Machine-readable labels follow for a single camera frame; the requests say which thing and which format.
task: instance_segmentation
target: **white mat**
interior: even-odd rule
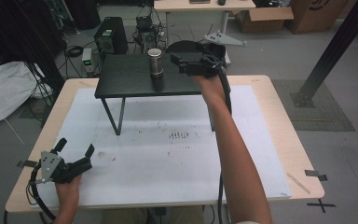
[[[232,86],[233,117],[249,148],[268,198],[291,196],[269,131],[250,86]],[[220,162],[206,104],[200,95],[128,98],[116,136],[95,89],[77,92],[57,141],[68,140],[66,162],[95,146],[93,168],[83,174],[80,205],[214,203]],[[108,99],[115,121],[121,99]],[[52,183],[39,185],[49,207]]]

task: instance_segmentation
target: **can lid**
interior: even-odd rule
[[[149,56],[158,57],[159,55],[161,55],[161,49],[150,49],[147,51],[147,54]]]

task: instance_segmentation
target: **box flap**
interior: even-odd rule
[[[251,21],[293,20],[290,7],[258,7],[249,10]]]

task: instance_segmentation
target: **pants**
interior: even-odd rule
[[[111,209],[103,211],[101,224],[145,224],[147,208]],[[170,224],[203,224],[202,206],[173,207]]]

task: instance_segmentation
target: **tin can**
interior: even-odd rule
[[[162,53],[160,49],[150,49],[147,52],[149,56],[149,69],[150,69],[150,77],[152,79],[161,79],[162,78]]]

